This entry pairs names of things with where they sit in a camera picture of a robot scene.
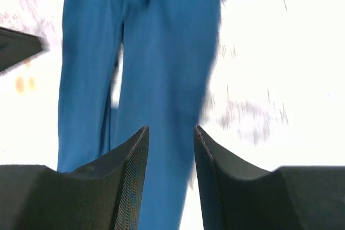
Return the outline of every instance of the leg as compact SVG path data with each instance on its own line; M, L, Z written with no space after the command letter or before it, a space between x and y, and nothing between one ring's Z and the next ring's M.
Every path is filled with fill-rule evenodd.
M194 52L193 42L181 42L179 30L164 31L167 24L162 24L160 8L157 5L144 14L133 14L125 23L122 87L112 146L149 125L139 230L177 230L180 224L194 159L194 126L217 34L215 16L214 26L207 30L210 36L194 46L201 46Z
M122 0L65 0L58 171L110 148L110 84L122 40Z

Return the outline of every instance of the white background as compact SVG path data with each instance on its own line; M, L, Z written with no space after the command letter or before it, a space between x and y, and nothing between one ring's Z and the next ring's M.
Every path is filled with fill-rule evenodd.
M0 0L0 26L43 36L50 46L30 68L0 75L0 164L56 168L62 4ZM268 170L344 165L344 17L343 0L227 0L204 129ZM26 86L19 94L18 76L25 84L34 78L36 89ZM254 117L254 110L260 115ZM193 179L181 229L202 229Z

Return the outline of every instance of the blue pants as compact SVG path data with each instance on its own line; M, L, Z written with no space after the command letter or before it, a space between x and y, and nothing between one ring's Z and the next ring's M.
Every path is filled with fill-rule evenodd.
M149 125L139 230L180 224L219 16L219 0L65 0L58 170L72 171ZM116 111L110 85L121 42Z

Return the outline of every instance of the black object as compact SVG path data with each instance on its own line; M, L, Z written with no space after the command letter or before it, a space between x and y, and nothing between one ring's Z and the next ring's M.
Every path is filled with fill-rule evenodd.
M345 229L345 168L268 172L217 144L200 126L194 148L205 230Z
M72 173L41 165L0 166L0 229L137 229L148 145L144 126Z
M42 50L38 37L0 27L0 72Z

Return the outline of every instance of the white floor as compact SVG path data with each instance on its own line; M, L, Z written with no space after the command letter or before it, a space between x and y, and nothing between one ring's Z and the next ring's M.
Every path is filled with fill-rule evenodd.
M0 75L0 164L56 168L62 2L0 0L0 26L45 36L52 49L30 68ZM344 1L227 0L222 12L204 129L268 170L345 165ZM23 94L15 89L18 76ZM183 230L202 229L195 179L192 187Z

